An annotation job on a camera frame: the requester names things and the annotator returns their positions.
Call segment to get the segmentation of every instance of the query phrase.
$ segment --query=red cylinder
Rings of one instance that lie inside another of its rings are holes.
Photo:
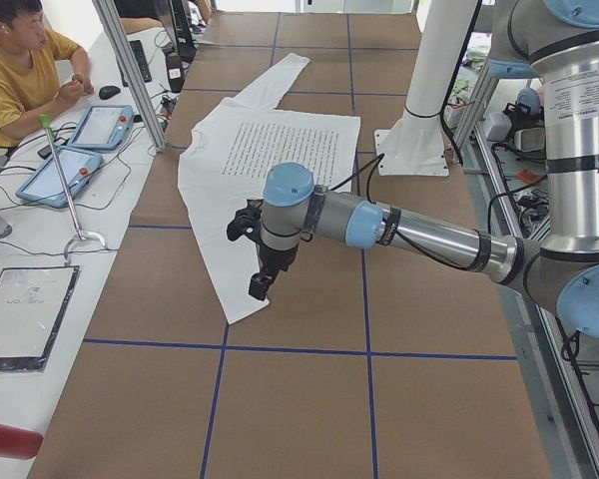
[[[40,450],[42,435],[0,424],[0,457],[31,459]]]

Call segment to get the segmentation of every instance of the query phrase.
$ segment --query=white table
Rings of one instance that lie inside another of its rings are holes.
[[[129,38],[139,39],[143,43],[153,76],[153,81],[146,86],[149,96],[156,96],[153,102],[158,107],[163,86],[169,85],[164,56],[157,47],[166,42],[166,34],[162,29],[151,29]],[[115,55],[104,33],[89,50],[89,56],[96,93],[81,99],[71,110],[57,118],[53,122],[54,128],[66,122],[78,122],[90,105],[134,105],[128,88],[122,88],[120,94],[106,102],[98,98],[97,92],[104,85],[122,87]],[[117,248],[122,241],[129,215],[138,200],[155,155],[149,135],[146,130],[137,132],[139,128],[142,128],[142,124],[134,125],[132,132],[123,142],[124,145],[131,136],[135,137],[121,157],[131,168],[131,173],[115,194],[111,204],[102,211],[77,208],[83,228],[101,233],[110,248]],[[32,135],[31,138],[39,135],[40,133]],[[23,165],[36,168],[42,163],[36,152],[45,144],[46,138],[43,138],[23,147],[14,154],[8,166]],[[105,162],[112,160],[116,153],[106,154]],[[125,165],[113,160],[94,176],[76,203],[92,207],[104,206],[112,198],[128,171]],[[24,183],[28,174],[25,170],[9,170],[0,176],[0,185],[12,199],[18,200],[15,191]],[[11,205],[0,191],[0,208]],[[21,207],[0,212],[0,215],[13,228],[13,233],[5,240],[29,251],[62,252],[65,244],[75,235],[67,209]],[[79,244],[73,250],[98,248],[100,246],[96,241],[88,241]],[[71,255],[72,264],[80,267],[80,276],[47,366],[43,372],[0,374],[0,423],[45,433],[114,258],[114,252]],[[63,263],[64,259],[61,256],[32,256],[0,244],[0,271],[4,267],[58,266]],[[33,459],[22,461],[0,458],[0,479],[25,478],[32,463]]]

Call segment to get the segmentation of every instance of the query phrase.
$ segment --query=blue tablet device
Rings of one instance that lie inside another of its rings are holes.
[[[59,147],[58,158],[67,179],[71,197],[75,198],[89,183],[102,164],[102,155],[72,147]],[[67,206],[58,169],[49,157],[33,175],[18,189],[16,197],[29,202],[38,202],[53,208]]]
[[[109,152],[118,148],[133,123],[129,105],[92,105],[67,143],[84,150]]]

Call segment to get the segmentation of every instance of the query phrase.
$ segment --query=man's hand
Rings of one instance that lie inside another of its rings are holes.
[[[94,91],[93,85],[91,85],[91,79],[87,77],[84,73],[74,73],[73,78],[71,79],[74,82],[80,82],[82,87],[84,88],[84,93],[87,95],[91,95]]]
[[[85,94],[84,85],[77,80],[74,80],[71,83],[67,83],[60,87],[60,92],[58,92],[58,97],[69,105],[75,105],[81,97]]]

